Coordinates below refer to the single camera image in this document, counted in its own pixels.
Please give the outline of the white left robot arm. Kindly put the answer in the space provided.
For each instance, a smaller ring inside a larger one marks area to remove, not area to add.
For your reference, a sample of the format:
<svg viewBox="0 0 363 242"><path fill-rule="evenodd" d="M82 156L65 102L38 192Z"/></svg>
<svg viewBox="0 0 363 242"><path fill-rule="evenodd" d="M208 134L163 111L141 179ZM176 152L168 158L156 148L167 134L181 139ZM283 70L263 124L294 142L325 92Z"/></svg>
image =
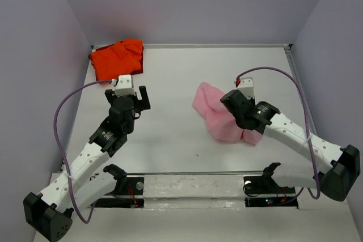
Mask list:
<svg viewBox="0 0 363 242"><path fill-rule="evenodd" d="M151 108L145 86L136 92L132 86L116 84L105 91L110 104L108 116L89 138L72 163L39 193L28 193L23 200L26 222L48 241L59 241L69 231L73 218L89 220L81 212L94 207L108 193L125 189L126 172L106 162L127 142L141 112Z"/></svg>

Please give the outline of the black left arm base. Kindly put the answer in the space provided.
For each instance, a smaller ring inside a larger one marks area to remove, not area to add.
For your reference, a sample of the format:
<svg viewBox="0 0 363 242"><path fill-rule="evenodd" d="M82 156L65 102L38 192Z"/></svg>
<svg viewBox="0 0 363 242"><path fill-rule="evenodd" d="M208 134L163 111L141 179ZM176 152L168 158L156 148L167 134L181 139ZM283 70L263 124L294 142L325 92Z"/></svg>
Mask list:
<svg viewBox="0 0 363 242"><path fill-rule="evenodd" d="M117 183L115 189L96 201L96 208L140 209L144 207L144 177L128 176L124 184Z"/></svg>

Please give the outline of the pink t shirt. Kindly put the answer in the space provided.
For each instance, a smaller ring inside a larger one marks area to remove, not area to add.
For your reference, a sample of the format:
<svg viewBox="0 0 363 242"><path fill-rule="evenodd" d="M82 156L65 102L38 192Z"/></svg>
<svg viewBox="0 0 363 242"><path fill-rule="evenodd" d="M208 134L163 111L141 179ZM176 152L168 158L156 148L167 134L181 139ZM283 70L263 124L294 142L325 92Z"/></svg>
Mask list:
<svg viewBox="0 0 363 242"><path fill-rule="evenodd" d="M223 96L220 89L202 82L197 88L192 107L205 120L206 128L215 140L226 143L243 141L256 146L262 134L238 127L233 115L220 102Z"/></svg>

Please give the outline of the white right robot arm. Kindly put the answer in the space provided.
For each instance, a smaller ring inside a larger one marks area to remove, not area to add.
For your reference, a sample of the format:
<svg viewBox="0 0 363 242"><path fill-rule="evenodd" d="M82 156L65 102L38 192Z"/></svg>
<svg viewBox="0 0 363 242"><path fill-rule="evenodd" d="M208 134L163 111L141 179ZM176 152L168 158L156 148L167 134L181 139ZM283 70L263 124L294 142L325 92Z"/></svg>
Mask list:
<svg viewBox="0 0 363 242"><path fill-rule="evenodd" d="M271 163L261 176L254 177L252 187L262 186L267 192L286 186L309 188L334 201L346 199L361 173L360 151L356 147L329 143L302 129L271 104L255 103L239 90L228 92L220 101L240 128L270 137L312 163L307 171L283 168L279 162Z"/></svg>

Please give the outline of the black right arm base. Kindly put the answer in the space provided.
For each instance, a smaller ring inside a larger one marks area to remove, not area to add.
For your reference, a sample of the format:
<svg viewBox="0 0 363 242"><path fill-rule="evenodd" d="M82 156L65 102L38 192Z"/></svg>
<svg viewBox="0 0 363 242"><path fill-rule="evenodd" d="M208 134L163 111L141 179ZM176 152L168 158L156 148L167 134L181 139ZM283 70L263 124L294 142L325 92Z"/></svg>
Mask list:
<svg viewBox="0 0 363 242"><path fill-rule="evenodd" d="M272 179L262 176L245 176L243 178L244 204L247 208L254 207L296 207L294 187L280 187Z"/></svg>

